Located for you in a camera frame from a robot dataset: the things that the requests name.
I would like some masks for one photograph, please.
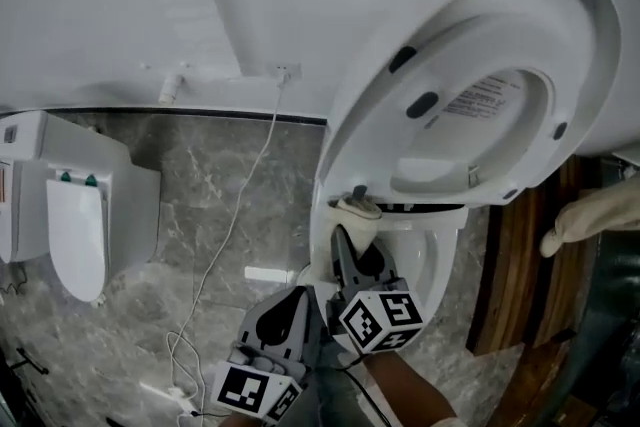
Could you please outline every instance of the black wire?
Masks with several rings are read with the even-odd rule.
[[[369,396],[369,394],[367,393],[367,390],[364,389],[364,386],[362,386],[360,384],[360,381],[358,381],[352,374],[351,372],[349,372],[348,370],[342,370],[342,372],[344,372],[345,374],[347,374],[347,376],[349,377],[349,379],[351,379],[354,384],[360,389],[360,391],[362,392],[362,394],[364,395],[364,398],[367,399],[367,402],[369,402],[369,404],[371,404],[371,407],[373,408],[373,410],[376,412],[376,414],[380,417],[380,420],[382,420],[382,422],[387,426],[387,427],[391,427],[391,422],[389,421],[389,419],[384,415],[384,413],[382,411],[380,411],[380,408],[376,405],[376,403],[373,401],[373,399]]]
[[[197,418],[198,416],[215,416],[216,418],[226,418],[229,415],[214,415],[213,413],[198,413],[197,411],[191,411],[191,416]]]
[[[336,367],[332,367],[332,368],[334,370],[337,370],[338,372],[346,372],[347,370],[350,370],[353,367],[355,367],[357,364],[362,363],[362,361],[364,361],[364,358],[366,358],[367,356],[368,356],[368,354],[363,354],[359,358],[356,358],[351,363],[349,363],[346,367],[337,367],[337,368]]]
[[[22,278],[22,281],[17,285],[13,283],[9,283],[9,286],[7,288],[0,287],[0,292],[2,292],[5,295],[9,295],[9,290],[13,288],[16,291],[16,295],[20,293],[20,287],[23,285],[26,285],[29,281],[29,279],[27,278],[27,271],[24,270],[24,267],[20,266],[20,270],[22,270],[22,275],[24,276]]]

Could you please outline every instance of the toilet seat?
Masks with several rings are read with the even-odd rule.
[[[449,27],[441,17],[435,35],[398,49],[366,87],[345,84],[352,103],[347,112],[348,94],[336,99],[343,119],[330,118],[316,176],[322,187],[335,195],[364,184],[380,202],[505,204],[544,180],[550,157],[562,153],[563,161],[575,149],[563,137],[591,67],[595,27],[580,0],[519,7],[449,19]],[[487,81],[491,98],[478,100]]]
[[[94,301],[109,276],[107,202],[97,187],[47,180],[51,260],[63,286]]]
[[[396,212],[383,209],[379,238],[433,317],[467,206],[506,204],[538,185],[595,122],[613,84],[596,87],[598,60],[614,69],[617,59],[616,48],[602,51],[595,18],[583,0],[453,0],[416,19],[404,40],[378,37],[363,49],[336,96],[316,172],[308,281],[320,303],[336,286],[320,239],[325,205],[366,186]]]

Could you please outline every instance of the bidet seat control panel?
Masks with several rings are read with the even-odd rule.
[[[0,157],[10,160],[39,159],[47,116],[43,111],[31,111],[1,120]]]

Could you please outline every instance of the gray marble tile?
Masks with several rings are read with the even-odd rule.
[[[160,114],[64,117],[97,126],[126,144],[134,163],[162,171],[158,248],[149,263],[107,287],[106,303],[99,308],[71,297],[48,257],[27,262],[29,281],[20,295],[3,296],[0,345],[7,353],[24,346],[50,368],[45,377],[21,372],[51,425],[103,425],[108,415],[125,427],[173,427],[180,410],[143,391],[140,382],[170,386],[167,332],[178,331],[191,311],[269,124]],[[200,354],[207,408],[215,364],[228,354],[245,310],[290,285],[308,262],[309,210],[323,133],[321,127],[276,125],[245,190],[236,227],[203,286],[185,335]],[[486,220],[486,210],[472,213],[442,306],[420,343],[405,353],[470,427],[482,425],[491,413],[519,354],[514,349],[473,358],[464,348],[480,283]],[[289,283],[251,279],[247,267],[284,271]],[[183,344],[176,357],[197,376],[195,357]],[[180,372],[176,381],[192,389]]]

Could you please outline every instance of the toilet lid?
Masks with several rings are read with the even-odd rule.
[[[97,299],[107,276],[106,201],[97,187],[47,180],[51,259],[64,287]]]
[[[584,87],[595,39],[580,0],[458,0],[418,21],[377,75],[349,74],[314,199],[366,185],[382,203],[511,201],[571,155],[595,121],[601,105]]]

